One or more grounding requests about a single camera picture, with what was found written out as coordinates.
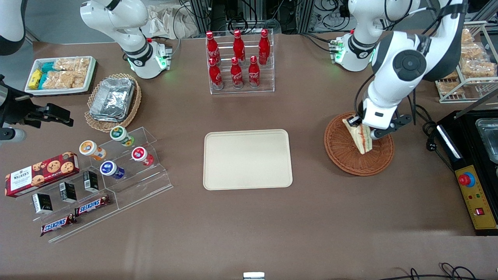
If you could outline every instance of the round wicker tray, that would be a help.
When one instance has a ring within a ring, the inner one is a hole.
[[[361,154],[342,119],[354,116],[354,112],[336,116],[325,129],[325,149],[330,159],[342,170],[358,176],[371,176],[382,172],[394,157],[394,141],[391,135],[373,140],[372,150]]]
[[[127,127],[131,123],[133,118],[135,117],[136,112],[138,111],[138,108],[140,106],[140,100],[142,98],[142,91],[140,89],[140,86],[138,85],[138,82],[136,81],[136,79],[134,77],[132,77],[128,74],[119,73],[119,74],[113,74],[107,78],[118,78],[118,79],[128,78],[128,79],[135,82],[135,90],[133,91],[133,97],[132,97],[131,104],[129,107],[128,117],[124,121],[122,121],[121,123],[96,121],[92,118],[92,116],[90,116],[90,111],[85,112],[85,119],[86,119],[88,125],[97,129],[97,130],[100,130],[102,132],[109,132],[115,126]],[[93,89],[92,94],[88,98],[88,102],[87,102],[88,109],[90,109],[90,107],[92,106],[93,101],[95,99],[95,95],[97,94],[101,83],[102,83],[102,81]]]

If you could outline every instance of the aluminum foil container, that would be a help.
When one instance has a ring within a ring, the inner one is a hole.
[[[124,121],[128,116],[134,89],[135,84],[130,79],[105,79],[90,107],[90,116],[97,121]]]

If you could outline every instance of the brown tabletop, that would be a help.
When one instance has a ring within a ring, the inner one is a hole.
[[[183,40],[170,71],[138,80],[142,103],[130,125],[157,137],[174,188],[58,244],[38,237],[28,202],[0,198],[0,278],[230,280],[263,271],[269,280],[376,279],[410,267],[440,273],[438,263],[450,262],[496,279],[498,237],[474,236],[455,177],[425,149],[420,124],[392,134],[395,156],[379,175],[352,176],[329,160],[324,129],[352,111],[371,69],[347,72],[298,35],[275,43],[273,94],[219,97],[209,93],[204,39]],[[37,58],[92,55],[97,81],[133,74],[115,43],[34,47]],[[422,82],[417,93],[435,120],[463,107],[439,104],[434,83]],[[2,173],[76,150],[85,139],[107,141],[85,123],[87,98],[35,99],[70,110],[74,127],[25,128],[25,142],[0,148]],[[400,110],[409,111],[406,101]],[[289,133],[292,185],[204,189],[204,136],[264,129]]]

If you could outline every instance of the cookie box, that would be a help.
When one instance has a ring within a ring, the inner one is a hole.
[[[5,176],[5,195],[18,197],[79,172],[78,157],[68,151]]]

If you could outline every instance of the red bottle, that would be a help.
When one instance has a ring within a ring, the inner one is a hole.
[[[216,65],[220,66],[220,49],[218,48],[218,43],[214,40],[213,33],[211,31],[206,32],[206,38],[208,39],[206,47],[208,48],[209,58],[214,58],[216,60]]]
[[[236,29],[234,31],[234,55],[239,60],[239,64],[244,65],[246,63],[246,46],[244,46],[241,36],[241,31]]]
[[[257,58],[255,55],[250,57],[249,85],[254,89],[259,87],[259,66],[257,65]]]
[[[213,83],[214,90],[220,90],[223,88],[221,71],[218,66],[216,66],[216,60],[214,58],[209,59],[209,77],[211,78],[211,83]]]
[[[244,81],[242,80],[242,69],[239,65],[239,60],[236,57],[232,57],[232,68],[230,69],[232,74],[232,83],[235,89],[241,89],[244,86]]]
[[[270,57],[270,41],[268,40],[268,30],[263,29],[261,31],[261,39],[259,40],[259,63],[261,65],[266,65],[268,58]]]

